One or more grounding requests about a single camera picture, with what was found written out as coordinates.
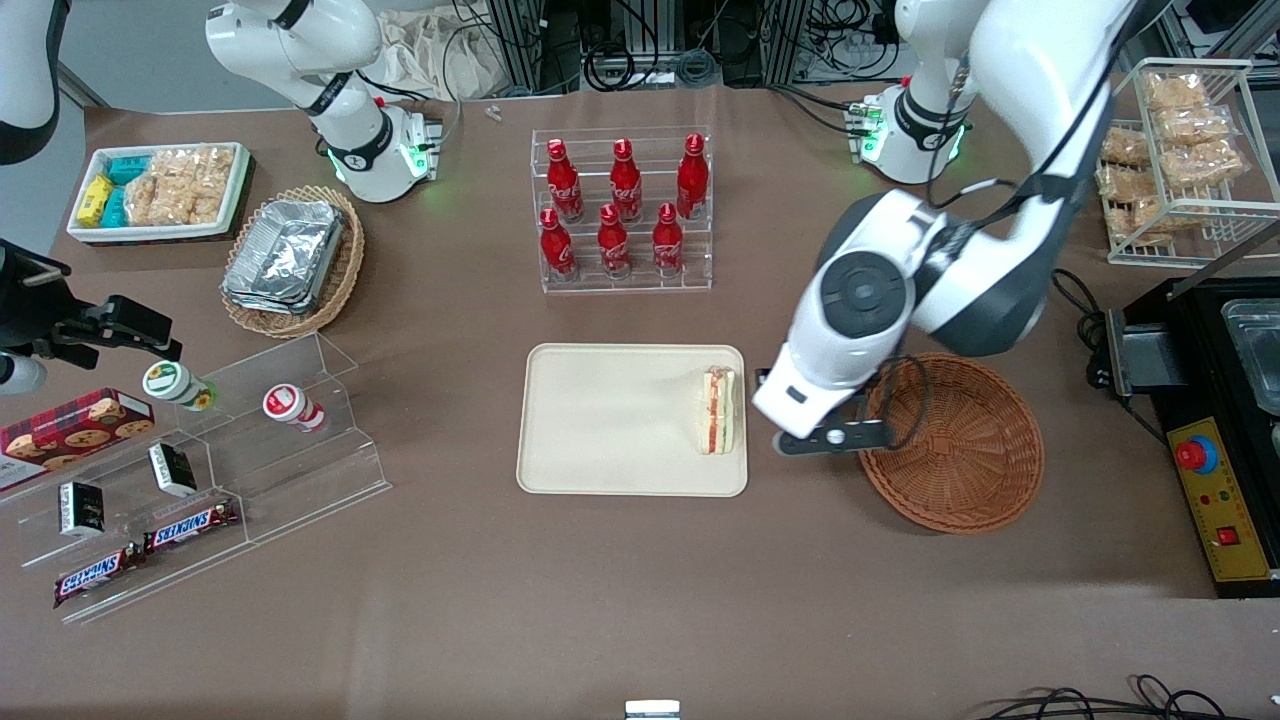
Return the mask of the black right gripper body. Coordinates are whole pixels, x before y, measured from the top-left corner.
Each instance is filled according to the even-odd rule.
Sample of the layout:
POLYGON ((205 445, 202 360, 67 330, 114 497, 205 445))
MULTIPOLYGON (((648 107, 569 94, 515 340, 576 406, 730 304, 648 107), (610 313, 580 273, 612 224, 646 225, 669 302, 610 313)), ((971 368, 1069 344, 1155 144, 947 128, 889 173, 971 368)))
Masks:
POLYGON ((91 306, 67 283, 69 268, 3 241, 1 346, 9 351, 61 351, 101 345, 82 316, 91 306))

